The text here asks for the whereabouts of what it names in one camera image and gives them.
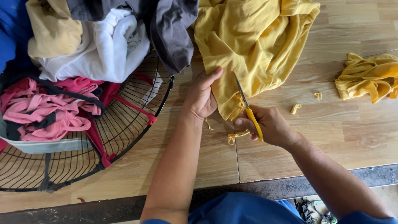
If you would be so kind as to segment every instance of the hand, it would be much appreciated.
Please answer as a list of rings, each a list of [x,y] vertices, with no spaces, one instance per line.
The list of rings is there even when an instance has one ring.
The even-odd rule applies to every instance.
[[[203,71],[196,77],[182,106],[183,113],[192,114],[203,120],[217,109],[217,102],[210,86],[214,80],[221,77],[222,71],[223,69],[219,67],[208,75]]]
[[[276,107],[265,108],[257,105],[249,107],[258,121],[266,143],[286,149],[301,138],[301,134],[289,126]],[[252,140],[257,140],[258,132],[253,122],[248,119],[246,111],[243,112],[242,118],[235,120],[235,124],[248,129],[252,134]]]

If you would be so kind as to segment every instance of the scissor blade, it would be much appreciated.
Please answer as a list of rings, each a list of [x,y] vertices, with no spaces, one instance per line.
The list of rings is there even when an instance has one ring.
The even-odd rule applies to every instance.
[[[248,108],[249,108],[249,104],[248,104],[248,102],[246,101],[245,94],[243,94],[242,87],[240,86],[238,77],[236,76],[236,73],[235,73],[235,72],[234,72],[234,75],[235,75],[235,78],[236,78],[236,83],[238,84],[239,91],[240,91],[240,93],[241,93],[241,95],[242,95],[243,101],[245,102],[246,107],[247,107],[247,109],[248,109]]]

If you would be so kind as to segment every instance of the person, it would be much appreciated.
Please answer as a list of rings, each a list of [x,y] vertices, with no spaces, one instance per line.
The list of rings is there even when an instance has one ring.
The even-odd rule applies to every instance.
[[[289,203],[249,193],[225,193],[188,213],[199,158],[203,119],[217,109],[211,84],[222,68],[200,74],[192,83],[170,142],[163,153],[146,197],[143,224],[305,224]],[[329,158],[302,134],[290,128],[277,108],[250,105],[263,141],[287,150],[339,224],[398,224],[394,214],[351,172]],[[235,124],[256,128],[243,112]]]

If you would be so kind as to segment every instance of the black wire fan grill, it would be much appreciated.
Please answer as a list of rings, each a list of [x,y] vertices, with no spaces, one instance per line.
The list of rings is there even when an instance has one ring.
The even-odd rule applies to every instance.
[[[130,75],[122,83],[118,95],[158,116],[173,87],[174,77],[167,73],[158,57],[147,57],[136,72],[150,79],[154,79],[156,74],[160,75],[162,82],[158,82],[160,87],[156,96],[150,102],[146,100],[147,104],[142,101],[154,88],[136,75]],[[113,100],[106,106],[102,118],[96,120],[96,126],[104,150],[108,154],[116,154],[112,163],[130,150],[148,131],[151,125],[145,125],[147,121],[145,115],[119,101]],[[83,141],[86,141],[86,145],[89,142],[84,132],[72,132],[64,137],[71,138],[81,138],[82,148]],[[97,166],[99,162],[100,157],[92,147],[51,153],[48,190],[56,191],[100,171]],[[45,154],[26,154],[10,145],[0,154],[0,191],[37,191],[44,175]]]

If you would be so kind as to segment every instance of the scissors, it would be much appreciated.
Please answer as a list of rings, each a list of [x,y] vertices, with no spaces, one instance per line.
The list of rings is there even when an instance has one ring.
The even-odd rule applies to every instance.
[[[256,118],[254,117],[253,111],[249,108],[249,104],[246,101],[245,95],[243,94],[242,87],[240,87],[238,77],[236,76],[235,72],[234,72],[234,74],[235,74],[235,78],[236,78],[236,83],[238,84],[239,91],[242,94],[243,101],[245,102],[245,105],[246,105],[245,111],[246,111],[246,113],[248,115],[248,118],[253,122],[254,126],[256,127],[257,132],[258,132],[257,139],[258,139],[258,141],[261,142],[263,140],[263,132],[261,131],[261,128],[258,125],[258,122],[257,122]]]

